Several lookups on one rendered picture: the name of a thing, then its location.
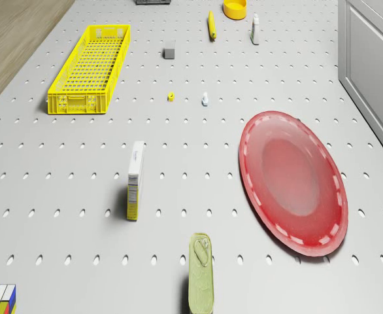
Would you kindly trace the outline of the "flat-sided can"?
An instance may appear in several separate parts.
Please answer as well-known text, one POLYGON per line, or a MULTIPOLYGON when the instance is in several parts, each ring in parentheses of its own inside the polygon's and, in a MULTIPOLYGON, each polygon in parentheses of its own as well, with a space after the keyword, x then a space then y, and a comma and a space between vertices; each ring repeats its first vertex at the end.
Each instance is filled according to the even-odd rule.
POLYGON ((188 305, 190 314, 212 314, 214 308, 212 245, 204 233, 189 242, 188 305))

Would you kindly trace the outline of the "yellow and white box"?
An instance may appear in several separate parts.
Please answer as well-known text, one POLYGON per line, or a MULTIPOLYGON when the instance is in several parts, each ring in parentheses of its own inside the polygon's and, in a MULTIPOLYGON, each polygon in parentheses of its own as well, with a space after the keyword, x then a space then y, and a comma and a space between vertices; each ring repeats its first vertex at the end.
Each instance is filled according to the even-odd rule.
POLYGON ((129 162, 127 184, 127 219, 137 220, 139 215, 139 199, 144 160, 144 141, 135 141, 129 162))

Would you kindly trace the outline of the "red plate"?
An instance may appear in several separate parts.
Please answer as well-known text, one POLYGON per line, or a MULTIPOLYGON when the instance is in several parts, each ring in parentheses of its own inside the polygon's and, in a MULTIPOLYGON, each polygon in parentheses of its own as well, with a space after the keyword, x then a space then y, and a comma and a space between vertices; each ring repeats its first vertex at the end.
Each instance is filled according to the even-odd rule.
POLYGON ((255 115, 241 135, 239 166, 253 208, 279 241, 313 257, 339 248, 348 229, 346 191, 310 128, 279 111, 255 115))

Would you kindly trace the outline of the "grey cube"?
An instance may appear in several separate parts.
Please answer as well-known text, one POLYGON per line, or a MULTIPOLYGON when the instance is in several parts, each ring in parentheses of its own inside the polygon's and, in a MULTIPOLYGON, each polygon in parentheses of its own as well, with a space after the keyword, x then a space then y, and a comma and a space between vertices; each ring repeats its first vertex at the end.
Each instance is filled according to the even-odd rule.
POLYGON ((175 58, 175 51, 176 51, 176 41, 166 41, 165 47, 164 47, 164 58, 166 60, 173 60, 175 58))

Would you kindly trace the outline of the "yellow basket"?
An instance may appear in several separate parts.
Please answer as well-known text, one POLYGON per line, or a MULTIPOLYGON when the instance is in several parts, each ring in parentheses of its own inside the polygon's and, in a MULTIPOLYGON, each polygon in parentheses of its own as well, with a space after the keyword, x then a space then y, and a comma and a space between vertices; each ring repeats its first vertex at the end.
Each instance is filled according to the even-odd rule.
POLYGON ((48 114, 105 114, 130 40, 129 25, 88 26, 48 90, 48 114))

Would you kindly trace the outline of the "banana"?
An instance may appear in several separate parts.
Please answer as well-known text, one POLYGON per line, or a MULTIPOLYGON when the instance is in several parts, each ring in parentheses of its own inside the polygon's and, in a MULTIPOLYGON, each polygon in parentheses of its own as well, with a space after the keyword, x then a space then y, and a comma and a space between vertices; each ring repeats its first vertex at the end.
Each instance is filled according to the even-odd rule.
POLYGON ((210 10, 208 12, 208 31, 209 31, 209 36, 211 41, 216 40, 216 26, 214 22, 214 13, 210 10))

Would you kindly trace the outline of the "small white bottle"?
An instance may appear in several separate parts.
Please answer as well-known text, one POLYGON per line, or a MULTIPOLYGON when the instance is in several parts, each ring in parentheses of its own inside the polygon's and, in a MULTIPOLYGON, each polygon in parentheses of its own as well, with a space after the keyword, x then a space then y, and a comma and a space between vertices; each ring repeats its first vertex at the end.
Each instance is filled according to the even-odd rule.
POLYGON ((254 45, 260 44, 259 34, 260 34, 259 16, 257 13, 254 13, 253 19, 252 19, 251 36, 250 36, 251 41, 254 45))

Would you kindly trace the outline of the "yellow bowl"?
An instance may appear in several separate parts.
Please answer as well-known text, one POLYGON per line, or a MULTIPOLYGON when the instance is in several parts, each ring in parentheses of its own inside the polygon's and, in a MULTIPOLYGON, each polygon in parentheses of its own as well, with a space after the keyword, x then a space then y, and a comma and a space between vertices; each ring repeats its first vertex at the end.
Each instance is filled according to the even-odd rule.
POLYGON ((224 0, 224 14, 232 20, 242 20, 246 17, 246 0, 224 0))

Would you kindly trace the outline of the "white cabinet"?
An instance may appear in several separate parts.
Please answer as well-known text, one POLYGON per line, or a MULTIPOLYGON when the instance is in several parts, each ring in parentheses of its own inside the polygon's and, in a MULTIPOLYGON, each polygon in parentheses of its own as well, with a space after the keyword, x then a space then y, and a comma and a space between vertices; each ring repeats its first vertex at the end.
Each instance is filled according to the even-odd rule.
POLYGON ((383 0, 338 0, 338 78, 383 146, 383 0))

